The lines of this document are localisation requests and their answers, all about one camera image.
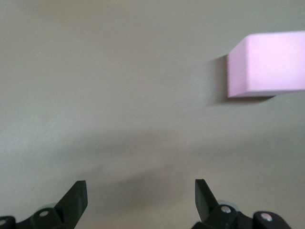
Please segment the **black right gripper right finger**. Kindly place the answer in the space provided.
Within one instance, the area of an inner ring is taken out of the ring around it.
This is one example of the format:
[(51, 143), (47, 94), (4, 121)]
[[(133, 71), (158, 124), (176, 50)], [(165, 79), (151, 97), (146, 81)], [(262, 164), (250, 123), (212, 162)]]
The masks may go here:
[(204, 179), (195, 181), (195, 205), (201, 219), (194, 229), (289, 229), (279, 215), (257, 211), (250, 218), (228, 204), (219, 204)]

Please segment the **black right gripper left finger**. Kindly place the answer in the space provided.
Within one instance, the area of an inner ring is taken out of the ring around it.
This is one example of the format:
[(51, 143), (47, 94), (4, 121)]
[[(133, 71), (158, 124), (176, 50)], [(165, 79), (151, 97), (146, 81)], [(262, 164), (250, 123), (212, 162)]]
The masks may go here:
[(86, 181), (76, 181), (52, 208), (42, 208), (29, 218), (17, 222), (13, 216), (2, 216), (2, 229), (73, 229), (86, 210)]

